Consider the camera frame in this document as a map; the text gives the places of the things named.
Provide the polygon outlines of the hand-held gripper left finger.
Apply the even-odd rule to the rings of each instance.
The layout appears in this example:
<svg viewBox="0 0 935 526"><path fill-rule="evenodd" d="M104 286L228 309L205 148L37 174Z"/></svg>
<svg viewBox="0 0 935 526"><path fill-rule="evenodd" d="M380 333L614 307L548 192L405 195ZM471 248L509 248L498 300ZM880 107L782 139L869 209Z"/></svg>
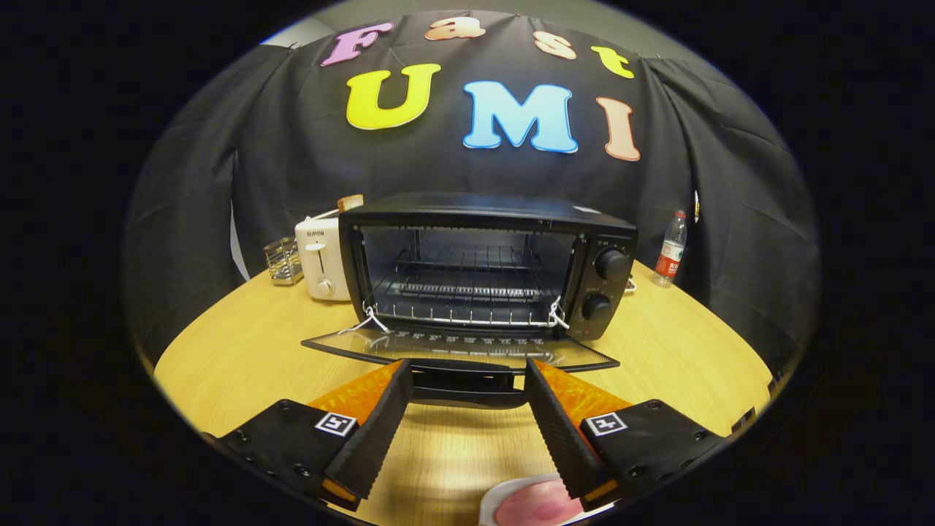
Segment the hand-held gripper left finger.
<svg viewBox="0 0 935 526"><path fill-rule="evenodd" d="M398 359L314 402L278 400L223 436L202 436L291 492L354 511L370 496L412 392L411 361Z"/></svg>

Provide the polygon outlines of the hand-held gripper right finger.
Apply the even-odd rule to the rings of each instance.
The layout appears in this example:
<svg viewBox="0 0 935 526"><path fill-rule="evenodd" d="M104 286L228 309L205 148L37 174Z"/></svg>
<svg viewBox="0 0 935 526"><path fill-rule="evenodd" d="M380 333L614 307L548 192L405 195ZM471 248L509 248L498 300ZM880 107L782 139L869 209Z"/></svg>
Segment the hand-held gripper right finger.
<svg viewBox="0 0 935 526"><path fill-rule="evenodd" d="M535 359L524 392L571 498L627 506L705 462L727 438L661 400L629 403Z"/></svg>

